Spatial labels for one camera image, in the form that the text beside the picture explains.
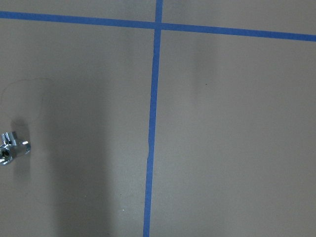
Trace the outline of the chrome metal valve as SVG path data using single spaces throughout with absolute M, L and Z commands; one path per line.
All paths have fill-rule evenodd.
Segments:
M 28 154 L 31 151 L 31 143 L 19 139 L 16 132 L 6 132 L 0 135 L 0 165 L 10 164 L 15 158 Z

